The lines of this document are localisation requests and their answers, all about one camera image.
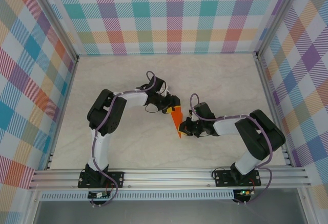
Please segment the orange paper sheet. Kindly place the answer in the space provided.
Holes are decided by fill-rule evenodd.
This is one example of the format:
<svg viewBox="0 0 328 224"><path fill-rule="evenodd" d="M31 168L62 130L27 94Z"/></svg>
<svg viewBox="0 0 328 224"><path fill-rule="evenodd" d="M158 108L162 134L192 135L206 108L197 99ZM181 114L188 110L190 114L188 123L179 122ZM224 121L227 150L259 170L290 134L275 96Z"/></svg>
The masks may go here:
<svg viewBox="0 0 328 224"><path fill-rule="evenodd" d="M172 112L170 113L176 127L179 138L181 138L181 132L179 131L179 126L183 122L183 113L181 110L181 106L175 106L172 108Z"/></svg>

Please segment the grey metal sheet panel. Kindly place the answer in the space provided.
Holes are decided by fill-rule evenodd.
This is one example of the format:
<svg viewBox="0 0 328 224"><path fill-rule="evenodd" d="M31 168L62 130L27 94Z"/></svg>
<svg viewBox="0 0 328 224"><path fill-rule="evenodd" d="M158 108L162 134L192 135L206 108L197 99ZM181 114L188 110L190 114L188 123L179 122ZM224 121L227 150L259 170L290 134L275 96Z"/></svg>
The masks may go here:
<svg viewBox="0 0 328 224"><path fill-rule="evenodd" d="M238 206L230 202L115 201L93 208L84 201L43 201L33 224L308 224L298 208Z"/></svg>

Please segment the black circuit board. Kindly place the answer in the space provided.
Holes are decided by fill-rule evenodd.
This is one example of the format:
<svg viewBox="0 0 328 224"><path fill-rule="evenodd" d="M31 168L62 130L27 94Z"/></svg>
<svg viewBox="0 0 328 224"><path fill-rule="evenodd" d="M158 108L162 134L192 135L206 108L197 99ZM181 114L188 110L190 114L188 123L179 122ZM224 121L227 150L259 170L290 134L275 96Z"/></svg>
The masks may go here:
<svg viewBox="0 0 328 224"><path fill-rule="evenodd" d="M98 192L93 192L93 191L89 191L88 192L88 198L92 199L92 198L109 198L111 195L111 192L107 192L107 191L98 191Z"/></svg>

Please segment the aluminium mounting rail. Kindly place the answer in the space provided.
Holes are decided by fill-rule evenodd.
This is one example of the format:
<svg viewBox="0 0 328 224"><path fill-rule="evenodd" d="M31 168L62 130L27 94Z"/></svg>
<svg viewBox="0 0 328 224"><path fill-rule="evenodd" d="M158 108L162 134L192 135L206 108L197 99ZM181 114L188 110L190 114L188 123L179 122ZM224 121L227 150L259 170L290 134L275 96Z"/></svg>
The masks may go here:
<svg viewBox="0 0 328 224"><path fill-rule="evenodd" d="M206 189L271 189L306 188L311 186L304 168L270 166L258 169L261 186L254 187L216 187L212 168L177 169L111 169L110 172L124 172L122 188L110 184L105 188L78 188L78 179L82 169L78 170L41 170L35 171L29 190L66 191L86 190L206 190Z"/></svg>

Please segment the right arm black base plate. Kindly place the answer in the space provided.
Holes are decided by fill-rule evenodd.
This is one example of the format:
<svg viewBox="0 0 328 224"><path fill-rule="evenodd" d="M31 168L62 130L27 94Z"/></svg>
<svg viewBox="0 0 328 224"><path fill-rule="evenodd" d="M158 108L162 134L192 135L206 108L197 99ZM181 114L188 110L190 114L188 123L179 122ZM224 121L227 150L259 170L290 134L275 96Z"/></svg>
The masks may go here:
<svg viewBox="0 0 328 224"><path fill-rule="evenodd" d="M258 170L253 170L247 175L234 179L231 170L216 170L214 172L216 187L254 187L261 186Z"/></svg>

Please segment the aluminium table side rail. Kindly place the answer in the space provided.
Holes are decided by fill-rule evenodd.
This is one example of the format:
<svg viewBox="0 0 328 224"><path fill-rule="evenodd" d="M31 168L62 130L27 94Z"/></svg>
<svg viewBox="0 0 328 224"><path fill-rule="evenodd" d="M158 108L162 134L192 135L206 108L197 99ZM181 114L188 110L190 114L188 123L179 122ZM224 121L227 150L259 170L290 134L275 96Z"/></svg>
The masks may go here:
<svg viewBox="0 0 328 224"><path fill-rule="evenodd" d="M80 60L80 56L78 55L76 57L74 65L73 65L72 75L71 75L69 85L68 85L67 90L66 90L63 107L62 107L61 112L60 112L59 117L58 117L59 120L57 122L57 127L56 127L56 130L55 130L55 133L54 133L54 137L51 140L51 143L49 145L49 148L48 148L48 151L47 151L47 154L46 154L46 157L45 157L45 161L44 161L44 163L42 164L42 167L41 167L42 170L47 170L50 163L51 163L51 161L52 161L50 158L54 154L56 144L57 144L57 141L58 141L58 138L59 138L60 130L61 130L63 120L64 120L64 117L65 117L65 111L66 111L67 104L68 104L68 101L69 101L69 96L70 96L70 93L71 93L71 89L72 89L72 86L73 86L73 83L74 83L74 78L75 78L75 75L76 75L76 70L77 70L79 60Z"/></svg>
<svg viewBox="0 0 328 224"><path fill-rule="evenodd" d="M256 65L260 80L261 80L261 84L262 84L263 89L264 89L265 97L266 97L267 102L268 102L268 106L269 106L269 110L270 110L273 122L284 133L282 123L281 123L281 121L279 119L279 116L278 116L278 110L277 110L277 107L276 107L274 96L271 93L269 80L268 80L268 78L265 74L263 64L262 64L259 56L256 54L256 52L253 53L253 57L254 57L255 65ZM283 154L286 165L290 166L290 167L293 167L294 166L293 165L293 159L291 158L291 156L289 154L289 148L288 148L287 142L282 146L282 154Z"/></svg>

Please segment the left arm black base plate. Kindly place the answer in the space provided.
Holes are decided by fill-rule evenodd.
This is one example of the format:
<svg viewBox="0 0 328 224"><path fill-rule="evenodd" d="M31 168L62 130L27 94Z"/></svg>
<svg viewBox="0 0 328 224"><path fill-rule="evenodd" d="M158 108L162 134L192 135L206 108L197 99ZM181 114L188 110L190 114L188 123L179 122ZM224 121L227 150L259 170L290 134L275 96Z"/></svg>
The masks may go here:
<svg viewBox="0 0 328 224"><path fill-rule="evenodd" d="M118 185L118 188L123 187L124 183L124 172L110 172L106 173L111 177ZM112 185L115 188L115 183L99 172L86 172L82 171L78 179L78 188L105 188L106 186Z"/></svg>

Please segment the aluminium frame post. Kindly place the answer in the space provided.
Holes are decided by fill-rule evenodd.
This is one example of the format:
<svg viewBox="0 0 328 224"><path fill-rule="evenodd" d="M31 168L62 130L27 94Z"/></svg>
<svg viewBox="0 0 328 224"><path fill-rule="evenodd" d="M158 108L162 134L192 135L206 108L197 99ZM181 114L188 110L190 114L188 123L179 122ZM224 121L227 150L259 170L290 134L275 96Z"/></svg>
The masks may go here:
<svg viewBox="0 0 328 224"><path fill-rule="evenodd" d="M75 63L78 62L79 56L71 41L69 40L64 28L62 27L55 11L53 10L51 3L48 0L37 0L40 4L44 14L46 15L47 19L49 20L50 24L53 26L54 30L56 31L59 39L62 41L65 49L67 50L68 54L72 57Z"/></svg>
<svg viewBox="0 0 328 224"><path fill-rule="evenodd" d="M286 16L293 0L271 0L268 9L260 24L255 38L255 46L252 47L255 61L259 61L264 51L269 46L275 32Z"/></svg>

